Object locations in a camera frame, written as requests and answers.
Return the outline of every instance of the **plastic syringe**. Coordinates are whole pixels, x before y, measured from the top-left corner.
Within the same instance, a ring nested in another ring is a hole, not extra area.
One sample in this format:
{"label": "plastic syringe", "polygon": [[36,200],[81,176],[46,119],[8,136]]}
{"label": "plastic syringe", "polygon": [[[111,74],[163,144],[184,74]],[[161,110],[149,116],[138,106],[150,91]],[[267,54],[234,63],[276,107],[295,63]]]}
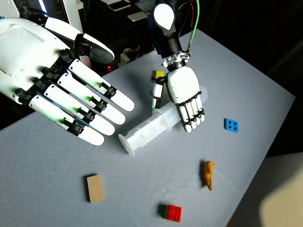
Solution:
{"label": "plastic syringe", "polygon": [[[204,103],[208,97],[207,90],[202,86],[200,89],[201,100]],[[145,146],[161,133],[171,131],[180,120],[176,105],[169,102],[160,109],[154,109],[150,118],[131,129],[126,136],[119,134],[118,137],[127,152],[134,156],[134,150]]]}

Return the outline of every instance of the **beige rectangular block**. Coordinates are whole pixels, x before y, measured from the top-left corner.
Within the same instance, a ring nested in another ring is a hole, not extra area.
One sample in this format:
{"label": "beige rectangular block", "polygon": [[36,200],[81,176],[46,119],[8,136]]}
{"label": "beige rectangular block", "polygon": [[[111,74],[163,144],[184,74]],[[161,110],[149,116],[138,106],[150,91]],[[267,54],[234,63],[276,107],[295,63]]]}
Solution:
{"label": "beige rectangular block", "polygon": [[98,202],[104,199],[100,175],[94,175],[87,178],[89,187],[90,202]]}

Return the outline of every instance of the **beige surface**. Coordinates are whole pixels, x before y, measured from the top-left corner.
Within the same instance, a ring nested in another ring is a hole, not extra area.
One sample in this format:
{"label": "beige surface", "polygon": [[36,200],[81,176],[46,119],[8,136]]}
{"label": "beige surface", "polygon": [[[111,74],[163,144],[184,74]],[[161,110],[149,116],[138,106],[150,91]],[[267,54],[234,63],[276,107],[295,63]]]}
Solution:
{"label": "beige surface", "polygon": [[303,226],[303,167],[264,198],[259,212],[262,227]]}
{"label": "beige surface", "polygon": [[87,178],[87,184],[89,187],[89,199],[90,202],[98,202],[103,200],[103,192],[101,185],[100,175],[90,176]]}

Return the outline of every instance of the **green cable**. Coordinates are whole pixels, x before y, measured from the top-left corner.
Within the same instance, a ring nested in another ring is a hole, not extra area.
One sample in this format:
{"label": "green cable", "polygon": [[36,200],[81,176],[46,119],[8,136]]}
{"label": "green cable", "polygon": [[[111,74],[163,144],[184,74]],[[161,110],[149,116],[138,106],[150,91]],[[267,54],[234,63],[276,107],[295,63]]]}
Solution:
{"label": "green cable", "polygon": [[190,37],[190,40],[189,40],[189,44],[188,44],[188,48],[187,48],[188,51],[189,51],[189,48],[191,46],[191,43],[193,42],[193,39],[194,39],[194,36],[195,36],[195,33],[196,33],[196,29],[197,29],[197,25],[198,25],[198,21],[199,21],[199,16],[200,16],[199,0],[196,0],[196,2],[197,2],[197,18],[196,18],[193,34],[192,34],[192,36]]}

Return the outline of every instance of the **robotic arm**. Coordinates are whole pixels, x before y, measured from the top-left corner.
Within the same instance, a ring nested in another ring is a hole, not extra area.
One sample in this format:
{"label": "robotic arm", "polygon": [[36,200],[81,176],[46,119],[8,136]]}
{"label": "robotic arm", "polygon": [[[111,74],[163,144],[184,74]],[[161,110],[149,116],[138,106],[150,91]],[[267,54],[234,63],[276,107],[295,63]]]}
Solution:
{"label": "robotic arm", "polygon": [[185,130],[191,132],[205,117],[198,79],[194,71],[186,66],[191,54],[182,50],[175,28],[177,1],[157,0],[149,16],[153,42],[163,58],[162,65],[169,71],[165,76],[152,78],[155,80],[152,107],[159,108],[163,85],[166,84]]}
{"label": "robotic arm", "polygon": [[[100,115],[116,124],[123,124],[125,116],[99,93],[127,111],[133,110],[134,103],[74,54],[81,52],[93,58],[97,52],[98,55],[103,52],[103,57],[96,57],[102,63],[112,61],[114,55],[98,40],[81,34],[65,22],[48,18],[45,26],[49,29],[53,26],[57,33],[62,32],[75,42],[80,40],[78,48],[69,49],[33,22],[20,18],[0,19],[0,92],[16,103],[29,105],[77,137],[101,145],[102,134],[112,135],[115,128]],[[79,81],[89,84],[95,91]]]}

